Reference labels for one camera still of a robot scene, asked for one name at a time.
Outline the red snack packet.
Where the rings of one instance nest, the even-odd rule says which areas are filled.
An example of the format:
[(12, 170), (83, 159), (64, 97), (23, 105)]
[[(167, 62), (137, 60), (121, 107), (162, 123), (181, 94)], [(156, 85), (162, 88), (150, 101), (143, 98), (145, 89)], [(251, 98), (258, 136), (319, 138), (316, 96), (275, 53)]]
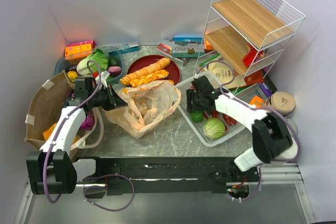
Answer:
[(257, 53), (257, 50), (251, 44), (247, 44), (246, 48), (247, 48), (247, 53), (243, 57), (243, 63), (247, 68), (254, 62), (254, 58), (256, 58), (255, 59), (256, 61), (258, 61), (265, 57), (264, 50)]

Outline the yellow orange chips bag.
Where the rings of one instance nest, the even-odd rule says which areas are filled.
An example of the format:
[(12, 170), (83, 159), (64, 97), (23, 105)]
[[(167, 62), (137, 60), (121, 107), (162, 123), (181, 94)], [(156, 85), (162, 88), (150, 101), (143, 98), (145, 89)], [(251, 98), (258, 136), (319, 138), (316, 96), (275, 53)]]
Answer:
[[(43, 132), (43, 137), (44, 137), (45, 141), (47, 141), (50, 138), (50, 136), (51, 136), (52, 132), (54, 131), (56, 125), (57, 125), (57, 123), (54, 123), (48, 130)], [(79, 135), (76, 135), (72, 143), (75, 144), (79, 139), (80, 139)]]

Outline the green round cabbage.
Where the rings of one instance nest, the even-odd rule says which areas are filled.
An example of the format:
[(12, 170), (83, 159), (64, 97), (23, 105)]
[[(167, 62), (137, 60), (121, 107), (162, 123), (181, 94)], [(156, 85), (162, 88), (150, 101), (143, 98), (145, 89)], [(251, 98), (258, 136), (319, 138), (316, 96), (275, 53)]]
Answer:
[(210, 118), (203, 125), (203, 133), (211, 140), (218, 139), (225, 135), (226, 127), (219, 118)]

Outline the dark green avocado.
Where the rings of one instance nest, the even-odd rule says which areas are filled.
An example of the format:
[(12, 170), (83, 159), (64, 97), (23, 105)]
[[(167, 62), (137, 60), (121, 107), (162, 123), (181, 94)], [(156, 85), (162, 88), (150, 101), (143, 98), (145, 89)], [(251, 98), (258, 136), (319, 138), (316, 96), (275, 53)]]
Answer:
[(120, 65), (120, 61), (116, 56), (110, 55), (108, 58), (108, 64), (110, 67), (115, 67)]

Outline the teal cat picture box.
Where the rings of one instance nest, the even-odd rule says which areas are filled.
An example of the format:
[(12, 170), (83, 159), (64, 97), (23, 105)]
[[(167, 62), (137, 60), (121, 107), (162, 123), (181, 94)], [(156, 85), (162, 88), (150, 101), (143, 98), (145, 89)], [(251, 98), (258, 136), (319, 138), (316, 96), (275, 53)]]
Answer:
[(198, 58), (205, 54), (203, 46), (197, 43), (188, 43), (184, 46), (172, 48), (174, 58)]

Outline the grey paper roll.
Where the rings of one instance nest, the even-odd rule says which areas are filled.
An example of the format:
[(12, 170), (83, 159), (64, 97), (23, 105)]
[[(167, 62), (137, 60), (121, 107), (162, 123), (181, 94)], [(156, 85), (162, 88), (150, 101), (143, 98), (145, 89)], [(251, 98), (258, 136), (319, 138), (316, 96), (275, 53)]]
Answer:
[(297, 127), (296, 122), (291, 118), (287, 118), (287, 122), (290, 125), (287, 128), (288, 128), (288, 131), (289, 131), (291, 137), (294, 137), (295, 135), (298, 135), (298, 127)]

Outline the long orange bread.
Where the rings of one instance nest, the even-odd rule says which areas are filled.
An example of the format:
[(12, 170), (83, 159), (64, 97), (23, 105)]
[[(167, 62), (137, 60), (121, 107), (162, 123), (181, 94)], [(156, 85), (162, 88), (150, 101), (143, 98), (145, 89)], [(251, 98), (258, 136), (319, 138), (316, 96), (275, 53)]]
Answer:
[[(165, 65), (163, 65), (163, 67), (159, 67), (159, 70), (163, 70), (164, 67), (165, 67)], [(143, 68), (143, 69), (138, 70), (138, 71), (136, 71), (132, 74), (127, 74), (126, 76), (122, 77), (120, 79), (120, 81), (125, 86), (130, 85), (131, 80), (138, 79), (141, 76), (144, 76), (144, 75), (150, 74), (150, 73), (154, 73), (154, 72), (156, 72), (155, 68), (152, 68), (152, 66), (149, 66), (149, 69)]]

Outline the red round plate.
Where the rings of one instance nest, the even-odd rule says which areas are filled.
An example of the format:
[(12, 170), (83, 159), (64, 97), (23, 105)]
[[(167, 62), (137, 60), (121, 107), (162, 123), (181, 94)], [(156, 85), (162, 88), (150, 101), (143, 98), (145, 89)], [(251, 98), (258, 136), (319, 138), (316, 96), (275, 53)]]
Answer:
[(159, 67), (163, 67), (163, 65), (165, 65), (163, 69), (169, 73), (166, 80), (171, 80), (174, 84), (179, 83), (181, 80), (181, 72), (177, 64), (171, 59), (159, 55), (144, 56), (135, 60), (128, 68), (127, 74), (132, 74), (143, 68), (149, 69), (149, 66), (152, 66), (152, 68), (155, 68), (157, 71)]

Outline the white plastic basket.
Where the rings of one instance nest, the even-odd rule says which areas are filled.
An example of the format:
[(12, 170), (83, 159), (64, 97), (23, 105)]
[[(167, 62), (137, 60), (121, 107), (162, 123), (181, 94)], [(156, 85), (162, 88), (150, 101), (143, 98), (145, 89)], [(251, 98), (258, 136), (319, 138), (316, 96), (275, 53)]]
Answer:
[(181, 91), (181, 102), (178, 107), (196, 136), (205, 146), (214, 147), (224, 143), (245, 129), (238, 122), (228, 124), (219, 112), (216, 113), (216, 118), (213, 118), (210, 112), (189, 113), (187, 111), (186, 90), (192, 86), (193, 80), (194, 78), (190, 77), (176, 85)]

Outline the white paper roll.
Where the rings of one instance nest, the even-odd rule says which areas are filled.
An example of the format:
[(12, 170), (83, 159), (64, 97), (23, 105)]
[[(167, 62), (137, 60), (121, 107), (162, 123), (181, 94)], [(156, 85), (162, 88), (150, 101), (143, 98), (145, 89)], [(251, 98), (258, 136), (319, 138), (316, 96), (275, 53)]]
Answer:
[(292, 161), (296, 158), (298, 152), (299, 152), (298, 144), (294, 139), (292, 139), (292, 145), (271, 162), (274, 163), (274, 162)]

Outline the blue transparent bowl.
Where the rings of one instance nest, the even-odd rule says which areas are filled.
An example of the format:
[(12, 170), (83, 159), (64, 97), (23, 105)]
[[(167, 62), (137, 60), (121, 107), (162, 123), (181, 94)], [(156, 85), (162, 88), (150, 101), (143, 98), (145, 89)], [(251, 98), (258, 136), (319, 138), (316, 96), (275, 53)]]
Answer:
[(92, 52), (97, 51), (98, 49), (100, 49), (104, 53), (107, 59), (108, 62), (107, 69), (109, 69), (110, 67), (116, 67), (117, 63), (118, 66), (121, 68), (121, 72), (119, 74), (113, 73), (109, 75), (109, 77), (107, 78), (108, 84), (117, 83), (120, 80), (120, 78), (122, 78), (125, 75), (125, 64), (121, 51), (114, 46), (98, 46), (93, 50), (62, 57), (56, 63), (54, 70), (55, 75), (61, 73), (63, 70), (65, 70), (66, 72), (71, 69), (75, 71), (76, 70), (75, 65), (77, 65), (81, 60), (85, 59)]

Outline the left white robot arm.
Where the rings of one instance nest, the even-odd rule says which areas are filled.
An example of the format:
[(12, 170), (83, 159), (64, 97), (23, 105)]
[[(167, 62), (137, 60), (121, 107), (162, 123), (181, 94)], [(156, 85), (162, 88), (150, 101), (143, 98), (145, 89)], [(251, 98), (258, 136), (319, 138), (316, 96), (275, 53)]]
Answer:
[(48, 198), (52, 194), (71, 194), (77, 182), (93, 175), (97, 170), (95, 158), (71, 161), (73, 140), (89, 111), (99, 107), (110, 111), (125, 106), (126, 103), (102, 74), (96, 78), (76, 79), (75, 88), (66, 93), (60, 118), (51, 136), (26, 159), (33, 194)]

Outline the yellow lemon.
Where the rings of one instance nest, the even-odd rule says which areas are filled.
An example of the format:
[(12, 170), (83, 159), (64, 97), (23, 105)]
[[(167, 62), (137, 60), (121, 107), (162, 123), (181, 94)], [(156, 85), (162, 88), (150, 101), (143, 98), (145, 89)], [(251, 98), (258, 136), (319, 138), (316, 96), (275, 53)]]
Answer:
[(78, 74), (76, 71), (68, 71), (67, 76), (70, 79), (71, 82), (75, 82), (75, 80), (78, 78)]

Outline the red white box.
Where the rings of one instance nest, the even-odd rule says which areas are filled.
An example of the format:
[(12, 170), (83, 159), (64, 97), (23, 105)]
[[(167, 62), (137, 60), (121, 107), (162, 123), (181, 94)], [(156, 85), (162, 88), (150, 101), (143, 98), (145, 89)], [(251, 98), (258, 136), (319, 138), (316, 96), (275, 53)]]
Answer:
[(172, 61), (174, 61), (177, 65), (179, 66), (184, 66), (185, 65), (185, 62), (179, 58), (174, 58), (172, 56), (172, 48), (163, 44), (163, 43), (160, 43), (157, 47), (156, 47), (156, 50), (162, 54), (163, 56), (165, 57), (168, 57), (169, 59), (171, 59)]

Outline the green napa cabbage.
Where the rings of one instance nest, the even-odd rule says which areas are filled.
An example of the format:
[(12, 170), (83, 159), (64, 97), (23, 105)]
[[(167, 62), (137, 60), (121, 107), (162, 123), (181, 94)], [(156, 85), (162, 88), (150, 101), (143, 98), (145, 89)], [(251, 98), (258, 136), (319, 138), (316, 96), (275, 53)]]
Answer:
[(107, 70), (108, 60), (106, 55), (101, 49), (95, 49), (91, 54), (82, 59), (76, 67), (76, 71), (79, 75), (88, 75), (94, 72), (98, 72), (98, 69), (101, 72)]

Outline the purple grape snack bag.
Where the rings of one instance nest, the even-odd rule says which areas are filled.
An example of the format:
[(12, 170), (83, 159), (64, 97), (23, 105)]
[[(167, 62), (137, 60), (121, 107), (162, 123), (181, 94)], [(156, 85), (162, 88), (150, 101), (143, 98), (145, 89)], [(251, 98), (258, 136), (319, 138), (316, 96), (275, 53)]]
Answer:
[(94, 112), (91, 110), (88, 112), (84, 122), (81, 124), (80, 129), (91, 130), (95, 124)]

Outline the red box bottom shelf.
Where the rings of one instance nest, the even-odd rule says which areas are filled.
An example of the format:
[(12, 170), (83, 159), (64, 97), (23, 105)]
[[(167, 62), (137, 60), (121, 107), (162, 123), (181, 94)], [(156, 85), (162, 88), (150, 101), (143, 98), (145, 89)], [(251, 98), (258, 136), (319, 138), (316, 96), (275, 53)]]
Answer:
[(262, 83), (264, 81), (264, 75), (262, 70), (258, 70), (244, 78), (244, 82), (247, 86)]

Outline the teal white box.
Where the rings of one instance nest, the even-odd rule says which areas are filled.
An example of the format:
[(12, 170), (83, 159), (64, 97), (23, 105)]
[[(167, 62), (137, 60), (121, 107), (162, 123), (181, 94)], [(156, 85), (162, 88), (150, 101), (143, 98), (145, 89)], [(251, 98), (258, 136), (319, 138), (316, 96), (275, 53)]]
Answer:
[(113, 45), (113, 46), (115, 48), (117, 48), (122, 54), (127, 54), (127, 53), (130, 53), (130, 52), (140, 50), (140, 46), (136, 41), (128, 42), (128, 43), (124, 43), (124, 44), (117, 44), (117, 45)]

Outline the orange plastic grocery bag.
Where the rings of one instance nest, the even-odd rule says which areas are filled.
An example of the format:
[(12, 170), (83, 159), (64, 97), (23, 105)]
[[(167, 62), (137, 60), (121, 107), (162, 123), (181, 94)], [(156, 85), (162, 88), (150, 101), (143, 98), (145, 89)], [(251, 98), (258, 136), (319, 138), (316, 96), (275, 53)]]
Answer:
[(118, 96), (127, 106), (106, 111), (106, 118), (134, 138), (141, 138), (180, 105), (182, 93), (167, 80), (157, 80), (136, 88), (124, 88)]

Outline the beige snack bag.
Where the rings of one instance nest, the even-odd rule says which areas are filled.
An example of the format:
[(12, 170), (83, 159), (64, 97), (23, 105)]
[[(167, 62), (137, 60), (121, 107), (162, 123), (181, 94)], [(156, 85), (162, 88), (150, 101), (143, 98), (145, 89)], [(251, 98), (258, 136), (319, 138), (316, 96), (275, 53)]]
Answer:
[[(197, 68), (200, 69), (208, 62), (210, 62), (210, 64), (207, 67), (203, 68), (202, 71), (212, 72), (220, 80), (221, 83), (228, 83), (232, 80), (233, 72), (230, 70), (228, 66), (223, 64), (223, 62), (225, 61), (222, 57), (216, 57), (213, 60), (202, 62), (197, 66)], [(237, 72), (235, 72), (234, 74), (235, 74), (234, 80), (231, 83), (227, 84), (226, 88), (228, 89), (237, 88), (239, 87), (239, 84), (240, 87), (245, 87), (246, 84), (244, 82), (244, 77), (239, 75)]]

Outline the red toy lobster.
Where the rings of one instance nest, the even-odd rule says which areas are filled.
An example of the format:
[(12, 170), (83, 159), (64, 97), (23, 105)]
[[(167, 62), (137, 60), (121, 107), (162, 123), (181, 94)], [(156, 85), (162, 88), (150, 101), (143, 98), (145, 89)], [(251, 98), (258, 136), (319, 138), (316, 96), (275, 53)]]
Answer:
[(222, 114), (223, 116), (223, 119), (225, 120), (225, 122), (229, 125), (229, 126), (232, 126), (232, 125), (236, 125), (237, 124), (237, 121), (234, 120), (233, 118), (231, 118), (230, 116), (226, 115), (226, 114)]

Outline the orange box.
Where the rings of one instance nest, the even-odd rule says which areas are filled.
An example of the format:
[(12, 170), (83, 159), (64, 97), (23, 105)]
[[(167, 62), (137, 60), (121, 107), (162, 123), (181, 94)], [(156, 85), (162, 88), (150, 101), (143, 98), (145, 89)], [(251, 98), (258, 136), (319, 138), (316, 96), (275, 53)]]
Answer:
[(65, 48), (65, 58), (70, 60), (72, 58), (78, 59), (86, 57), (92, 53), (92, 50), (93, 50), (92, 44), (68, 46)]

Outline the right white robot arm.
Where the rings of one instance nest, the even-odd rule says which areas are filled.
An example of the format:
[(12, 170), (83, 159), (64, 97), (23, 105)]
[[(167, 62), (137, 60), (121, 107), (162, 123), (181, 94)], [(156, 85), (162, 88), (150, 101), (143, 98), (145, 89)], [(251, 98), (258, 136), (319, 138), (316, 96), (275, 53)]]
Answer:
[(217, 111), (242, 124), (252, 133), (252, 147), (234, 159), (241, 172), (271, 161), (287, 162), (296, 158), (299, 145), (292, 127), (276, 110), (257, 108), (235, 97), (221, 87), (214, 88), (206, 76), (191, 81), (186, 91), (189, 112)]

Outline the brown paper grocery bag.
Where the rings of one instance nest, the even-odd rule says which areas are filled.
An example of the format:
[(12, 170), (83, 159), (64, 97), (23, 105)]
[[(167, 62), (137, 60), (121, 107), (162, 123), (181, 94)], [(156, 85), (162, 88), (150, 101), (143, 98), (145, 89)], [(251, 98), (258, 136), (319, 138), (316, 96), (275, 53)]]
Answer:
[[(30, 103), (25, 121), (27, 126), (25, 142), (29, 143), (35, 150), (38, 151), (45, 144), (46, 140), (43, 137), (43, 132), (58, 122), (68, 92), (74, 88), (75, 85), (63, 70), (50, 80), (47, 80), (36, 92)], [(76, 159), (80, 149), (95, 148), (103, 138), (104, 125), (99, 109), (94, 108), (93, 114), (96, 122), (92, 130), (87, 131), (70, 148), (69, 157), (72, 161)], [(99, 124), (100, 128), (98, 139), (95, 143), (88, 144), (87, 138), (96, 131), (97, 124)]]

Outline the green bell pepper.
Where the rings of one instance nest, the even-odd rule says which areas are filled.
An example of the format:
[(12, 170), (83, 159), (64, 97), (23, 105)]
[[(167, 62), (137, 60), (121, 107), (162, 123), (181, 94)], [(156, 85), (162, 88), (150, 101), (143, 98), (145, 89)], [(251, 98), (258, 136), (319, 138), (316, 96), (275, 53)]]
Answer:
[(191, 121), (194, 123), (200, 123), (203, 121), (203, 113), (200, 111), (189, 112), (188, 114)]

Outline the pink box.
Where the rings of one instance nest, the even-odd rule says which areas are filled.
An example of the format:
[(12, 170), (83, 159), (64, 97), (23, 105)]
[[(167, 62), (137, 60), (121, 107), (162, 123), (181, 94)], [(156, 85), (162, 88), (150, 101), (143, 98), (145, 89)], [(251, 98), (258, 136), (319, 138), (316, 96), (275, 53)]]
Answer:
[(74, 43), (68, 44), (67, 47), (82, 46), (82, 45), (91, 45), (92, 48), (94, 48), (96, 46), (96, 42), (94, 40), (86, 40), (86, 41), (81, 41), (81, 42), (74, 42)]

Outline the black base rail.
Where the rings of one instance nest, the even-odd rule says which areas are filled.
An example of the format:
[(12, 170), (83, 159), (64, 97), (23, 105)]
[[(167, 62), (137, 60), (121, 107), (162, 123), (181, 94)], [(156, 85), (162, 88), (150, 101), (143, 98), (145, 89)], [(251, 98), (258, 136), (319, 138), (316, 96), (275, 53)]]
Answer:
[(231, 157), (97, 157), (93, 175), (80, 182), (103, 186), (107, 195), (186, 193), (225, 194), (227, 184), (254, 183), (257, 168), (241, 172)]

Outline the braided yellow bread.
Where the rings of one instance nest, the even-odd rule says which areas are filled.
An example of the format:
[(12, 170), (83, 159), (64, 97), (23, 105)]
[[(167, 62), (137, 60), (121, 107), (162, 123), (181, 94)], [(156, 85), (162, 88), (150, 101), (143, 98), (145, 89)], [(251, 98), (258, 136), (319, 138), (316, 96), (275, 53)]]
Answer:
[(131, 80), (130, 81), (130, 86), (135, 88), (135, 87), (141, 86), (143, 84), (148, 84), (152, 81), (156, 81), (156, 80), (159, 80), (159, 79), (164, 79), (168, 75), (169, 75), (168, 71), (166, 71), (164, 69), (163, 70), (158, 70), (154, 73), (150, 73), (150, 74), (146, 74), (144, 76), (141, 76), (138, 79)]

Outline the purple onion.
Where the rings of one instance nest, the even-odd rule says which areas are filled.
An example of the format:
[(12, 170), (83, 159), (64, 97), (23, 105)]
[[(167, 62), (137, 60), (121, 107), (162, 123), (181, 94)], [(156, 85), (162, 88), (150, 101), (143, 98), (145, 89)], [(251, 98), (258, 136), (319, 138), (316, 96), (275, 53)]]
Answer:
[(120, 66), (111, 66), (108, 68), (108, 73), (111, 76), (118, 76), (122, 72), (122, 68)]

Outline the blue box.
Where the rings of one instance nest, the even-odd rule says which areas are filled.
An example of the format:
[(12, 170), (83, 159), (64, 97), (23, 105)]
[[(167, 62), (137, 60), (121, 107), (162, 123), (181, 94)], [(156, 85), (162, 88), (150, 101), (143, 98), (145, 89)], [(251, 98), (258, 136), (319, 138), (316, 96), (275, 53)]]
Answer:
[(174, 43), (201, 43), (203, 37), (202, 36), (174, 36), (172, 38)]

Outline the orange packet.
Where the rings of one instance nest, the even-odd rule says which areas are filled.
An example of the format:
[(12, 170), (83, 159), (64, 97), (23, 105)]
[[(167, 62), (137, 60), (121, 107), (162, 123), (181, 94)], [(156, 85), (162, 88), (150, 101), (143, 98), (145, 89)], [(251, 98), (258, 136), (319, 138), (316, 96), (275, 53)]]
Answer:
[(251, 99), (249, 104), (253, 105), (257, 108), (260, 108), (260, 107), (262, 107), (263, 103), (264, 103), (264, 100), (261, 97), (256, 95)]

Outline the purple pouch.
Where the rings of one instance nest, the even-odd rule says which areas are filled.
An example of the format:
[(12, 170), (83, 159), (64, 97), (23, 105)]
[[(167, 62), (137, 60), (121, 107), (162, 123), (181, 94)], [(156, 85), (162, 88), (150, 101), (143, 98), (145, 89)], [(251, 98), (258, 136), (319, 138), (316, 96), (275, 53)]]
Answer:
[(271, 97), (275, 92), (277, 92), (277, 88), (275, 86), (269, 86), (265, 82), (260, 83), (259, 87), (267, 98)]

